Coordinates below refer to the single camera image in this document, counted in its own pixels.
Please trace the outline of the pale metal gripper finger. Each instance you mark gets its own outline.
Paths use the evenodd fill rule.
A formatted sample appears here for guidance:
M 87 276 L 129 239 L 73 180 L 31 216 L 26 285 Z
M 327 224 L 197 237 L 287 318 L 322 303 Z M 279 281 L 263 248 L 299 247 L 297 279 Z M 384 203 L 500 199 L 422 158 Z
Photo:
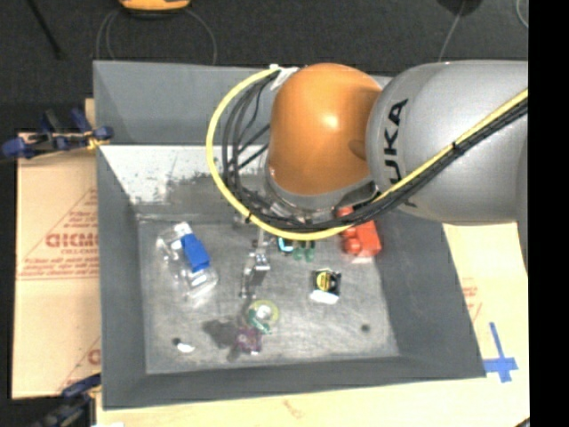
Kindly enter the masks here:
M 241 277 L 241 285 L 239 296 L 243 299 L 255 299 L 255 288 L 252 285 L 252 279 L 255 274 L 254 266 L 245 265 Z
M 256 253 L 254 255 L 254 265 L 252 268 L 252 284 L 262 284 L 267 274 L 270 272 L 270 262 L 266 254 Z

